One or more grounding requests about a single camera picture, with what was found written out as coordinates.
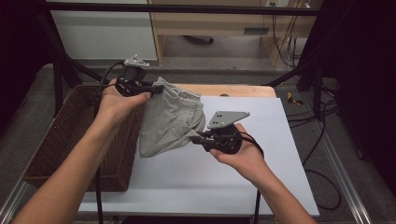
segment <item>forearm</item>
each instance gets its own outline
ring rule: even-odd
[[[94,123],[14,223],[71,223],[116,132]]]
[[[269,168],[252,183],[259,189],[280,223],[316,223]]]

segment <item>finger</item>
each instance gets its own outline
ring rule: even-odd
[[[227,158],[230,156],[230,155],[227,155],[227,154],[225,154],[224,152],[219,151],[219,150],[214,149],[214,148],[213,148],[213,149],[210,149],[209,153],[210,153],[217,161],[219,161],[219,162],[221,162],[221,163],[227,163]]]
[[[142,105],[143,103],[145,103],[149,98],[150,98],[151,94],[149,92],[142,92],[136,96],[130,96],[127,97],[131,103],[132,107],[135,107],[137,105]]]
[[[247,131],[245,130],[244,126],[242,126],[241,123],[236,123],[236,124],[235,124],[235,127],[236,127],[236,129],[238,129],[239,132],[242,132],[242,133],[246,133],[246,132],[247,132]]]
[[[116,82],[117,82],[117,79],[116,79],[116,78],[113,78],[113,79],[110,80],[110,82],[108,83],[108,85],[116,84]]]

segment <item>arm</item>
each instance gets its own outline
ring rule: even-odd
[[[235,126],[240,132],[246,132],[241,124]],[[211,149],[210,154],[219,162],[232,166],[249,180],[260,191],[280,223],[316,223],[271,171],[264,157],[253,144],[244,141],[234,155],[224,154],[215,149]]]
[[[145,103],[148,98],[149,93],[123,97],[114,86],[106,88],[91,127],[13,223],[72,223],[121,123],[135,106]]]

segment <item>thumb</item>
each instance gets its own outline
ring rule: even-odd
[[[136,96],[128,97],[129,103],[132,107],[137,105],[142,105],[151,97],[151,93],[149,92],[142,92]]]
[[[222,151],[219,151],[217,149],[210,149],[209,151],[210,155],[212,155],[217,161],[221,163],[225,163],[227,160],[227,154],[223,153]]]

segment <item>metal bracket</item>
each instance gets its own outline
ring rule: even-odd
[[[209,121],[207,128],[208,129],[224,128],[248,116],[250,116],[249,112],[216,111],[212,120]]]

